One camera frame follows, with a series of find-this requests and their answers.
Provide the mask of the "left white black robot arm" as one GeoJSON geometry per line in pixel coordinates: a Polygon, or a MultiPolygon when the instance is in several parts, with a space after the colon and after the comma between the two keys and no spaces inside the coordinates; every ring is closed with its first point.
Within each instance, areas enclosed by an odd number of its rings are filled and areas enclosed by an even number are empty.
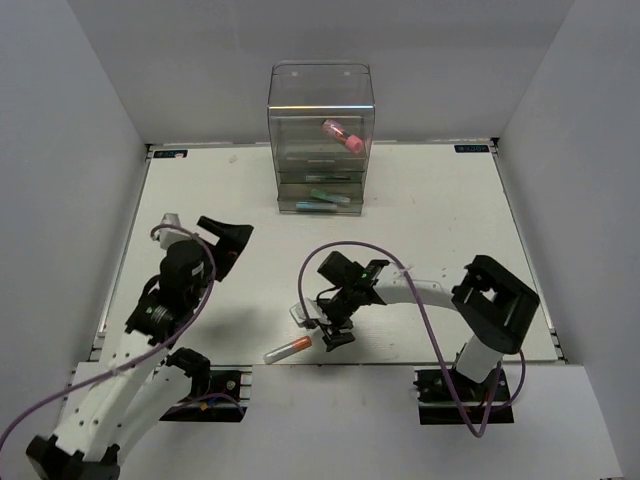
{"type": "Polygon", "coordinates": [[[26,456],[41,479],[115,479],[135,444],[181,400],[211,391],[211,362],[176,345],[244,251],[251,225],[202,216],[201,239],[167,214],[151,231],[164,252],[144,285],[105,372],[83,382],[87,393],[47,437],[35,436],[26,456]]]}

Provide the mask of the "clear plastic drawer organizer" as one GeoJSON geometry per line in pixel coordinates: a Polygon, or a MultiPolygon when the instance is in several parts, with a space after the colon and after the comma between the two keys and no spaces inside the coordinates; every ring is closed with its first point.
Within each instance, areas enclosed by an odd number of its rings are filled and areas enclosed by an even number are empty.
{"type": "Polygon", "coordinates": [[[359,215],[375,126],[375,97],[370,66],[344,60],[283,61],[271,70],[267,118],[282,213],[359,215]],[[340,123],[364,142],[354,154],[322,130],[325,120],[340,123]],[[351,182],[305,182],[306,175],[351,175],[351,182]],[[351,198],[332,212],[300,211],[300,201],[321,189],[351,198]]]}

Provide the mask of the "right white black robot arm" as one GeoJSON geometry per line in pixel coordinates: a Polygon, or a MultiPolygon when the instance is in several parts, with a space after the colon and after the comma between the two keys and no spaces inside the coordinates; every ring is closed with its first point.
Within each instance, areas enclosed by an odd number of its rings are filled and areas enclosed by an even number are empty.
{"type": "Polygon", "coordinates": [[[451,384],[466,399],[486,389],[490,372],[504,356],[520,352],[540,306],[533,289],[487,255],[475,256],[460,271],[426,271],[425,278],[407,278],[388,260],[362,266],[332,252],[318,273],[337,289],[332,298],[315,303],[333,335],[349,329],[351,317],[364,306],[417,303],[459,313],[472,337],[454,362],[451,384]]]}

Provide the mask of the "green highlighter marker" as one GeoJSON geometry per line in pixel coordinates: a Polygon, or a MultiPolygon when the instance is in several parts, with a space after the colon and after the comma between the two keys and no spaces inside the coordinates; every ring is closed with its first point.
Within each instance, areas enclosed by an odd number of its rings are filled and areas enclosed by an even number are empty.
{"type": "Polygon", "coordinates": [[[335,204],[349,204],[351,202],[351,198],[348,196],[331,193],[321,189],[312,189],[310,191],[310,196],[316,200],[335,204]]]}

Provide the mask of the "orange highlighter marker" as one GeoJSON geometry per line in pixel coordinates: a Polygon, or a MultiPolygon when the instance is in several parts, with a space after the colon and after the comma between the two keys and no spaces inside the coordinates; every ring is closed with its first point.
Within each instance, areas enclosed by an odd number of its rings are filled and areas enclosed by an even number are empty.
{"type": "Polygon", "coordinates": [[[267,365],[271,365],[296,355],[311,346],[312,339],[309,336],[303,336],[267,352],[263,355],[263,362],[267,365]]]}

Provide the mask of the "blue highlighter marker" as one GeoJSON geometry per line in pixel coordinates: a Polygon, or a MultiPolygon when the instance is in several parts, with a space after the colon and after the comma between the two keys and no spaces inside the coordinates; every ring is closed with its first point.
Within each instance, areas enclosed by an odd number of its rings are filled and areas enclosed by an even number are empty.
{"type": "Polygon", "coordinates": [[[295,208],[300,211],[332,212],[338,209],[338,205],[331,202],[300,201],[295,204],[295,208]]]}

